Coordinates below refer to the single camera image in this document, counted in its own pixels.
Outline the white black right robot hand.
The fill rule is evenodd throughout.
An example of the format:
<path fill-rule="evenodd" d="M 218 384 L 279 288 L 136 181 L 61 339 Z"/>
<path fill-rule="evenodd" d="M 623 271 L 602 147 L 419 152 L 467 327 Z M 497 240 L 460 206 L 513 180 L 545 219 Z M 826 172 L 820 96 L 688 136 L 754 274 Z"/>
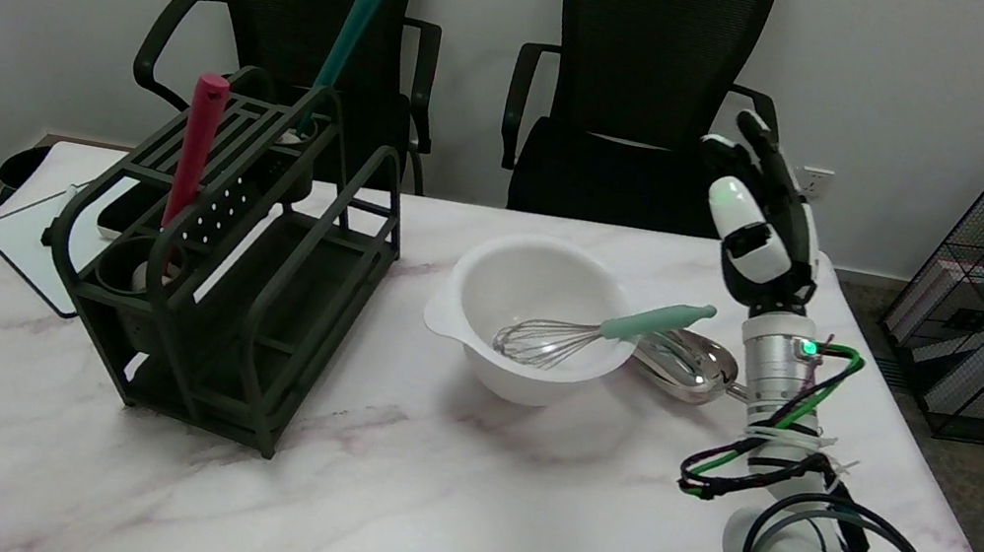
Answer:
<path fill-rule="evenodd" d="M 820 259 L 810 202 L 768 122 L 745 109 L 736 125 L 741 141 L 709 133 L 698 143 L 724 283 L 750 316 L 805 315 Z"/>

